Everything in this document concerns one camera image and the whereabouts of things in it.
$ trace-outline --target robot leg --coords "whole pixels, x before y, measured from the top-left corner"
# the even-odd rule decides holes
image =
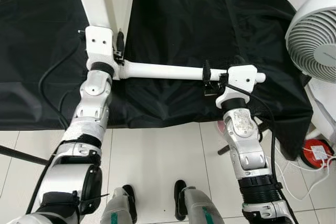
[[[108,202],[101,217],[101,224],[136,223],[135,197],[131,186],[114,190],[113,198]]]
[[[179,188],[178,183],[181,184],[181,180],[175,184],[175,190]],[[188,215],[190,224],[224,224],[211,199],[195,187],[185,187],[180,191],[176,212],[178,220],[183,220]]]

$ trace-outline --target foot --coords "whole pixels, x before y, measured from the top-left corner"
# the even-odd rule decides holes
[[[134,194],[133,187],[130,186],[130,185],[125,185],[122,188],[129,195],[128,201],[129,201],[129,205],[130,205],[130,214],[131,214],[131,217],[132,217],[132,222],[133,222],[133,224],[135,224],[138,220],[138,214],[136,213],[136,208],[135,208],[135,194]]]
[[[177,220],[184,220],[187,215],[187,210],[184,203],[184,192],[182,191],[186,187],[186,183],[183,180],[178,180],[175,183],[174,199],[175,199],[175,217]]]

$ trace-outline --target white label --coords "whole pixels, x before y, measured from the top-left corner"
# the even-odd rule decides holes
[[[313,151],[316,160],[328,159],[326,151],[322,145],[311,146],[311,150]]]

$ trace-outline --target white horizontal bar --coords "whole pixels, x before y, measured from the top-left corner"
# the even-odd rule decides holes
[[[211,80],[219,81],[220,74],[226,72],[226,70],[211,69]],[[203,80],[203,68],[136,63],[125,60],[124,66],[120,66],[119,78]]]

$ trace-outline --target green stripe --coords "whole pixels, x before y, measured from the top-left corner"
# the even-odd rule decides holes
[[[111,214],[111,224],[118,224],[118,214],[116,212]]]
[[[205,214],[206,224],[214,224],[214,221],[212,220],[211,214],[209,214],[206,207],[203,207],[203,212]]]

